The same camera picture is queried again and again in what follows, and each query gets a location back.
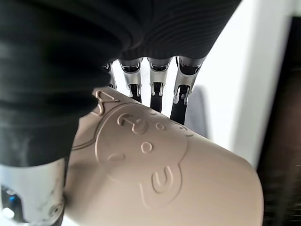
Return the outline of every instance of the black fabric sleeve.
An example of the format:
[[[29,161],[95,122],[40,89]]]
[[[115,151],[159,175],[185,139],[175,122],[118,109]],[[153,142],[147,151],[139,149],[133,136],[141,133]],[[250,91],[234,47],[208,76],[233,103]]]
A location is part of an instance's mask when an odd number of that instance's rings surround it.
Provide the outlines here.
[[[0,164],[35,166],[70,154],[79,117],[97,104],[93,88],[109,83],[102,65],[142,40],[147,14],[123,4],[0,2]]]

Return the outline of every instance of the embossed design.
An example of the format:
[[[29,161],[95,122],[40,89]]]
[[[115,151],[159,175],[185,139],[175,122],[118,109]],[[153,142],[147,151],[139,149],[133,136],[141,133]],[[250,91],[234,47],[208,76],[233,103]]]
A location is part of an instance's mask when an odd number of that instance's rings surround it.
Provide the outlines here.
[[[185,136],[187,136],[187,137],[192,137],[193,136],[193,132],[190,129],[186,128],[185,126],[183,126],[183,125],[181,125],[181,124],[179,124],[177,122],[174,122],[174,124],[180,126],[179,129],[183,129],[183,130],[186,131]]]
[[[153,150],[153,146],[150,142],[143,142],[141,144],[141,151],[144,153],[144,154],[148,154],[150,152],[152,152]]]
[[[126,121],[132,125],[132,131],[135,134],[143,134],[148,128],[148,123],[142,119],[133,120],[131,118],[133,118],[131,114],[123,113],[117,118],[117,124],[123,126]]]
[[[155,172],[151,176],[151,183],[156,193],[168,192],[173,186],[173,173],[169,166],[164,168],[164,178],[160,178],[159,174]]]
[[[102,94],[106,97],[108,97],[108,100],[103,99],[104,97],[102,97]],[[115,103],[115,102],[119,102],[119,100],[116,100],[114,97],[112,97],[111,95],[98,90],[96,92],[96,97],[98,99],[98,107],[99,107],[99,116],[102,116],[105,112],[105,108],[104,108],[104,103]]]
[[[142,202],[148,209],[171,203],[182,188],[182,173],[179,165],[166,166],[152,174],[150,181],[139,184]]]
[[[112,112],[99,129],[95,154],[111,181],[138,185],[144,207],[156,209],[173,202],[181,192],[180,163],[187,153],[187,136],[194,133],[150,112],[137,104],[123,105]],[[121,164],[107,161],[116,150],[122,150],[126,156]]]
[[[108,157],[108,162],[121,162],[124,161],[126,156],[124,154],[112,154]]]
[[[161,123],[156,123],[156,129],[163,131],[163,130],[165,130],[165,126],[162,125]]]

